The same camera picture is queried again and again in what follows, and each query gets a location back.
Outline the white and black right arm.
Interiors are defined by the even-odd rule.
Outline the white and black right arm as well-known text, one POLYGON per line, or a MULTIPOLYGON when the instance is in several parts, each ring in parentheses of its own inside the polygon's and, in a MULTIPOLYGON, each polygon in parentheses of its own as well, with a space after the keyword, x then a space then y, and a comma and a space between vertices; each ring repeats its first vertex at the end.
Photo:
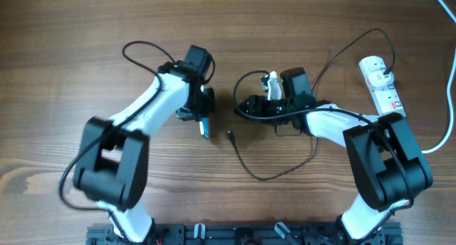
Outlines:
POLYGON ((433 183, 432 172, 400 113, 362 115, 317 100, 302 67, 261 71, 265 95, 234 104, 236 114, 325 138, 347 151, 358 196, 336 222, 334 244, 362 244, 397 211, 409 209, 433 183))

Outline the blue Galaxy S25 smartphone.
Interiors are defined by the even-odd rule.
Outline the blue Galaxy S25 smartphone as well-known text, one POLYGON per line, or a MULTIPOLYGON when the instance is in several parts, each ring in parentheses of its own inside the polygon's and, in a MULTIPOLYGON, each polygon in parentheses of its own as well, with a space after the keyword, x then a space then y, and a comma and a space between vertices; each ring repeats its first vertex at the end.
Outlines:
POLYGON ((209 140, 210 139, 210 131, 209 131, 209 118, 201 118, 199 122, 199 129, 201 135, 209 140))

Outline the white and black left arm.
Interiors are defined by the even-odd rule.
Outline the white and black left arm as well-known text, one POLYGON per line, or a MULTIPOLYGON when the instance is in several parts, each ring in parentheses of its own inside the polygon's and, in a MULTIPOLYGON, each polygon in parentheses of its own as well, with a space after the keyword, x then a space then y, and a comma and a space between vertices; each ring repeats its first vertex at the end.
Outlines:
POLYGON ((214 91, 207 87, 215 62, 207 49, 190 46, 184 59, 153 71, 154 80, 133 103, 107 120, 91 118, 79 153, 69 164, 73 185, 107 213, 105 243, 159 244, 155 220, 141 200, 147 184, 150 140, 169 116, 194 120, 209 138, 214 91))

